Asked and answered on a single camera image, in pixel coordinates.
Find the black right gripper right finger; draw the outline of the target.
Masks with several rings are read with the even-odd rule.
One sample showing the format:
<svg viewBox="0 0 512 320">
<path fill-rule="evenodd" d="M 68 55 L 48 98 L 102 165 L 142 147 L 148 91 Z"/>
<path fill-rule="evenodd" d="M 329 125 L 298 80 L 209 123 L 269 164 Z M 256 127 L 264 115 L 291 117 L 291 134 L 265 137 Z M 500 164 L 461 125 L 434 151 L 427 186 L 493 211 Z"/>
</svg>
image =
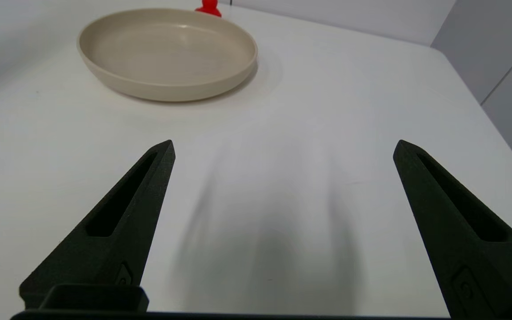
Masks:
<svg viewBox="0 0 512 320">
<path fill-rule="evenodd" d="M 393 160 L 453 319 L 512 319 L 512 227 L 416 144 Z"/>
</svg>

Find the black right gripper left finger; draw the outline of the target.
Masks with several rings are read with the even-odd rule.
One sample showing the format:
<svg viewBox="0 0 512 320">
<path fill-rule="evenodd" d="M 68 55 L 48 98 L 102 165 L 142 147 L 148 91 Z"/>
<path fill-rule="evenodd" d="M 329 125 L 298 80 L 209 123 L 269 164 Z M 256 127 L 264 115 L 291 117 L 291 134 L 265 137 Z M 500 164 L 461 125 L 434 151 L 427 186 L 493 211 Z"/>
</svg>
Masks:
<svg viewBox="0 0 512 320">
<path fill-rule="evenodd" d="M 139 285 L 176 155 L 149 148 L 20 284 L 26 309 L 57 285 Z"/>
</svg>

